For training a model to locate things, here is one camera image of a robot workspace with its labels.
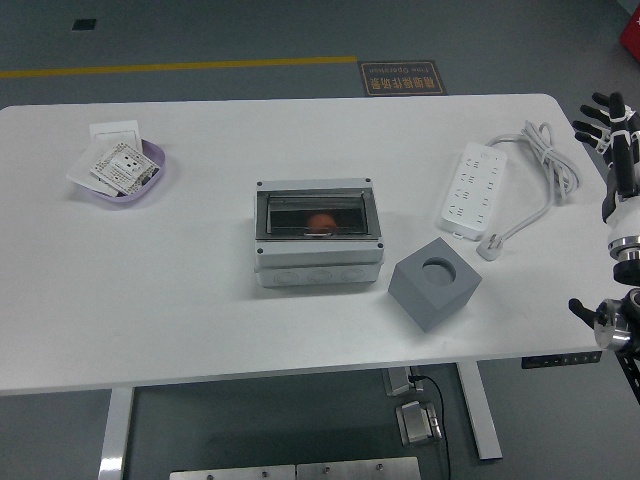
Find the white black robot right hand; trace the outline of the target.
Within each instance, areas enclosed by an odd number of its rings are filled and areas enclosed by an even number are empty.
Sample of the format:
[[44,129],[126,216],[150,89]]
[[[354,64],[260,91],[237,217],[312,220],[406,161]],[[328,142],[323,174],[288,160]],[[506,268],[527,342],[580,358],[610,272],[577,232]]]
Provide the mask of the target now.
[[619,92],[595,92],[592,100],[593,106],[580,107],[591,121],[572,123],[575,138],[600,154],[608,168],[603,221],[614,237],[630,236],[631,219],[639,216],[639,112]]

